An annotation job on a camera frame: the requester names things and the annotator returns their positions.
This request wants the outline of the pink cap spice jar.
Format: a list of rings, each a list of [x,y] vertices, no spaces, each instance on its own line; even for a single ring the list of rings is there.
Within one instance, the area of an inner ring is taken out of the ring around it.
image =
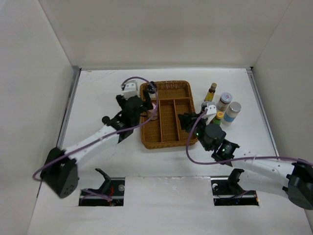
[[[155,102],[152,102],[153,108],[147,111],[147,118],[150,118],[151,120],[157,120],[158,119],[158,110],[157,105]]]

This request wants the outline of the black cap white powder bottle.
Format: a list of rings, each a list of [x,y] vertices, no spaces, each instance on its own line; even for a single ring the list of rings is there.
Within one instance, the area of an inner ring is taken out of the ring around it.
[[[151,81],[148,85],[147,85],[147,89],[148,94],[150,99],[156,99],[156,93],[157,93],[157,85],[154,81]]]

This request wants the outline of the silver lid blue label jar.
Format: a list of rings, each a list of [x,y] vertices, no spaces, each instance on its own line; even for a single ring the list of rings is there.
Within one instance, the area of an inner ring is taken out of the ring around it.
[[[224,113],[224,117],[222,119],[222,124],[229,126],[233,123],[238,113],[241,111],[242,106],[238,102],[231,102],[228,106],[227,110]]]

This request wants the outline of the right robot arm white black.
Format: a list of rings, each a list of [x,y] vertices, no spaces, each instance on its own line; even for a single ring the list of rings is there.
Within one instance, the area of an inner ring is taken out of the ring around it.
[[[226,140],[226,133],[217,124],[207,124],[205,113],[179,114],[182,130],[196,136],[205,151],[211,152],[211,162],[188,159],[197,165],[227,165],[232,172],[227,179],[231,193],[256,190],[279,195],[296,206],[313,208],[313,164],[302,159],[259,156]]]

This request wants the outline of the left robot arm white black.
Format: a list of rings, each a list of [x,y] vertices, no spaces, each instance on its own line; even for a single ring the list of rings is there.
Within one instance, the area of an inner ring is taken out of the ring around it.
[[[105,149],[129,137],[134,129],[141,126],[140,117],[145,111],[153,109],[149,92],[144,97],[137,95],[125,98],[118,95],[116,100],[121,111],[109,118],[102,118],[104,126],[95,134],[66,149],[55,147],[50,150],[44,166],[39,170],[40,179],[53,190],[59,198],[72,194],[79,184],[79,167]]]

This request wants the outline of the clear lid powder jar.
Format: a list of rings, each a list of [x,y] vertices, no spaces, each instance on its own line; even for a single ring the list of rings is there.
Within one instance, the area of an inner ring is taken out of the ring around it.
[[[205,109],[210,105],[211,102],[205,101],[201,104],[201,111],[204,112]]]

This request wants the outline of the brown wicker divided basket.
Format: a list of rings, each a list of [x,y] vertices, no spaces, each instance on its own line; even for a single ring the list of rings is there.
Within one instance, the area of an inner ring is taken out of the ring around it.
[[[156,119],[141,126],[141,141],[147,149],[185,146],[188,133],[181,129],[179,114],[195,112],[187,81],[155,82],[158,92]]]

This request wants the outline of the red sauce bottle yellow cap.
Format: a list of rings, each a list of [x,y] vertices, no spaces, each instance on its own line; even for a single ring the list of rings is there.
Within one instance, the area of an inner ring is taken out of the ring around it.
[[[211,123],[220,125],[223,117],[224,117],[224,113],[219,111],[216,113],[215,117],[211,120]]]

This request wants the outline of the yellow oil bottle brown cap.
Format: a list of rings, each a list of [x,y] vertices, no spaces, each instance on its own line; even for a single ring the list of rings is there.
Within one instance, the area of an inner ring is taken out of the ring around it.
[[[206,96],[205,96],[205,99],[204,101],[205,102],[211,102],[214,98],[214,95],[215,95],[215,92],[216,92],[216,87],[217,87],[217,84],[216,83],[212,83]]]

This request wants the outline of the red label white lid jar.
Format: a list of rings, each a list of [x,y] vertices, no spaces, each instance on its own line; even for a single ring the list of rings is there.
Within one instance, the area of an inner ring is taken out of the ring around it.
[[[233,97],[230,93],[228,92],[222,93],[217,103],[217,109],[222,112],[225,111],[228,108],[229,104],[232,102],[232,99]]]

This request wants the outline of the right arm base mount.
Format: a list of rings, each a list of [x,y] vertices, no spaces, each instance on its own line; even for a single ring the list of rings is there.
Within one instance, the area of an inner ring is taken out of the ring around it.
[[[238,182],[242,169],[234,169],[229,176],[211,177],[215,206],[259,206],[256,191],[242,189]]]

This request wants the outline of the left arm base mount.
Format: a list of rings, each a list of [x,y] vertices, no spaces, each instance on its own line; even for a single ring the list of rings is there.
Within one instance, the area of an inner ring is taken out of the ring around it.
[[[83,189],[78,206],[81,207],[121,207],[124,205],[125,178],[110,177],[103,170],[96,168],[102,175],[102,184],[98,187]]]

